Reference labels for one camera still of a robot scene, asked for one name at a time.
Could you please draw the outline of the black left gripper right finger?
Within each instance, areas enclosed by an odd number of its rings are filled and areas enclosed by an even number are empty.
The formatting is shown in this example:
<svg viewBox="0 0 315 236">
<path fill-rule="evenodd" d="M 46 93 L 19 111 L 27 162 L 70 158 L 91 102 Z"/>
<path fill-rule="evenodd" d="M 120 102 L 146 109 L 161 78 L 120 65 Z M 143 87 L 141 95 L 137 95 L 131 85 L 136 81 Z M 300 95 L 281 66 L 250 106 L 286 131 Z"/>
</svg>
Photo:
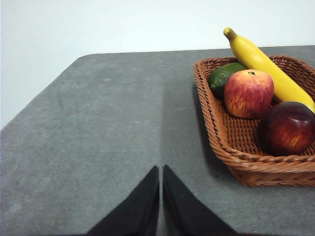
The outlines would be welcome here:
<svg viewBox="0 0 315 236">
<path fill-rule="evenodd" d="M 235 236 L 237 232 L 200 202 L 177 177 L 163 167 L 163 201 L 181 236 Z"/>
</svg>

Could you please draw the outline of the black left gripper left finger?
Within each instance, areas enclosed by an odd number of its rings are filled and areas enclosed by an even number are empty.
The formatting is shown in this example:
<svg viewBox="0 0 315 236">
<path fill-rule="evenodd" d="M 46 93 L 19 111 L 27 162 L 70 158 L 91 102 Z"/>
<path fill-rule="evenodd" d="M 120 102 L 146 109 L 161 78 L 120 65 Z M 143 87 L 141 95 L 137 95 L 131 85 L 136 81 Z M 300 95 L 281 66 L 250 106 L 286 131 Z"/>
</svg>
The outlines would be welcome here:
<svg viewBox="0 0 315 236">
<path fill-rule="evenodd" d="M 88 236 L 155 236 L 159 212 L 159 172 L 153 166 L 130 195 L 87 233 Z"/>
</svg>

